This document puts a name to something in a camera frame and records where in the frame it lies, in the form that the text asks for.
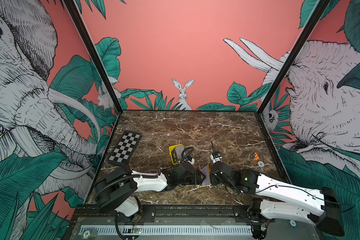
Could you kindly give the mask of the yellow leather card holder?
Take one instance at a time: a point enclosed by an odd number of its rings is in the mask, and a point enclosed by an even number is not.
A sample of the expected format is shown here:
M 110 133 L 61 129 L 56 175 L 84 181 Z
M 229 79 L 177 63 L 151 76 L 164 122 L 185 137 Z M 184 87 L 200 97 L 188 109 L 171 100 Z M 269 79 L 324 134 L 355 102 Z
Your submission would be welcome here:
M 202 183 L 201 185 L 203 187 L 211 185 L 211 175 L 210 175 L 210 167 L 209 165 L 203 167 L 200 169 L 201 175 L 202 175 Z

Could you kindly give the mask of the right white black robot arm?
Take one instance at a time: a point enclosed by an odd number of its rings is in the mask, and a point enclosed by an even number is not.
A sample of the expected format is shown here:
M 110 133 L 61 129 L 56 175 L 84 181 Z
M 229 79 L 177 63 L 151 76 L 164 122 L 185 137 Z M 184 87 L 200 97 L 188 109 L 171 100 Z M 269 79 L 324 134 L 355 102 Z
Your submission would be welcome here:
M 263 239 L 267 223 L 273 219 L 292 220 L 315 226 L 323 233 L 343 237 L 345 230 L 335 191 L 307 189 L 277 181 L 256 171 L 236 171 L 226 163 L 215 162 L 202 169 L 204 184 L 222 184 L 237 194 L 257 195 L 250 207 L 237 217 L 248 220 L 256 239 Z

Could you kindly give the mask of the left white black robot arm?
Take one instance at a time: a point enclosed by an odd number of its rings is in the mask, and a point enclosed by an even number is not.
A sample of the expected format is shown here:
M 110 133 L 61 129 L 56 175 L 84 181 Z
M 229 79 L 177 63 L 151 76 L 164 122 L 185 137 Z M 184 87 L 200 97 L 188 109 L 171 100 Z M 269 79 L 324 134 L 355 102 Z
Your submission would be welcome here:
M 126 165 L 95 182 L 93 200 L 102 214 L 117 211 L 131 217 L 142 212 L 141 203 L 134 193 L 168 192 L 177 186 L 201 185 L 208 179 L 189 162 L 161 169 L 157 174 L 139 173 Z

